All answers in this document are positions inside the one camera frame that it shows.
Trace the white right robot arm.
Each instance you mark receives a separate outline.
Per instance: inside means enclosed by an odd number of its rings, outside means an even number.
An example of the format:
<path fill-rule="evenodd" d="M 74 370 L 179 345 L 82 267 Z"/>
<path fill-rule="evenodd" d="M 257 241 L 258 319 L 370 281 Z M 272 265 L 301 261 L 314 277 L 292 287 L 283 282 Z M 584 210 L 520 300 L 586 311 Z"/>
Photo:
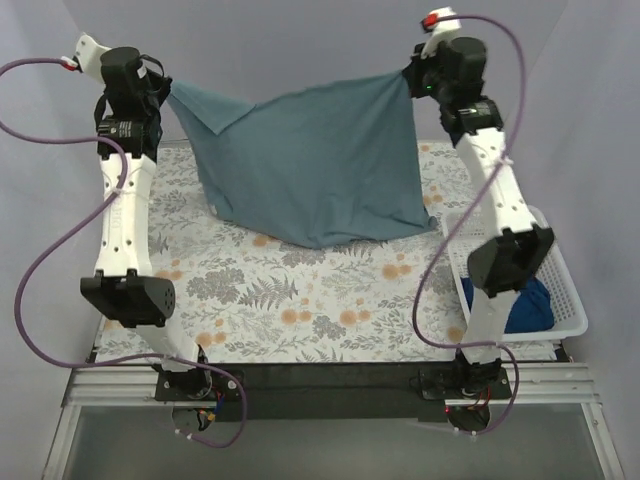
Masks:
<path fill-rule="evenodd" d="M 518 293 L 535 275 L 555 236 L 524 201 L 506 152 L 496 104 L 482 92 L 485 44 L 452 36 L 416 46 L 403 74 L 412 97 L 439 105 L 440 121 L 477 191 L 471 205 L 484 222 L 485 240 L 467 258 L 473 286 L 470 319 L 455 357 L 421 372 L 423 391 L 475 397 L 500 381 L 501 342 Z"/>

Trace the light blue t shirt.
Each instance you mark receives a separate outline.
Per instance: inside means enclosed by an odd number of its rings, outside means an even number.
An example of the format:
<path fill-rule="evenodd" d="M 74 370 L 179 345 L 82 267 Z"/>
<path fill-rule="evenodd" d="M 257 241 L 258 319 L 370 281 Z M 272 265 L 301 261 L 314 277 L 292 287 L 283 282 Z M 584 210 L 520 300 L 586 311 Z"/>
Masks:
<path fill-rule="evenodd" d="M 168 102 L 222 220 L 314 249 L 436 225 L 423 203 L 413 104 L 400 72 L 263 103 L 175 82 Z"/>

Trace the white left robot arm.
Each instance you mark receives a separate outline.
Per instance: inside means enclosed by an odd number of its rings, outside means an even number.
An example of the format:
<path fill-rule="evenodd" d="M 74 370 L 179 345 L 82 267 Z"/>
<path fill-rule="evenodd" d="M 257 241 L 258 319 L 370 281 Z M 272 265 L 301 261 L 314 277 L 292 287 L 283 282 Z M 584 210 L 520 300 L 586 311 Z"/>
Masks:
<path fill-rule="evenodd" d="M 79 70 L 101 82 L 94 110 L 104 197 L 102 245 L 95 273 L 80 282 L 83 297 L 105 318 L 137 333 L 162 355 L 155 364 L 165 386 L 193 400 L 213 386 L 201 366 L 206 356 L 171 317 L 173 283 L 154 276 L 148 245 L 148 210 L 162 137 L 161 105 L 170 92 L 164 70 L 150 70 L 151 57 L 130 46 L 109 48 L 82 36 L 74 59 Z"/>

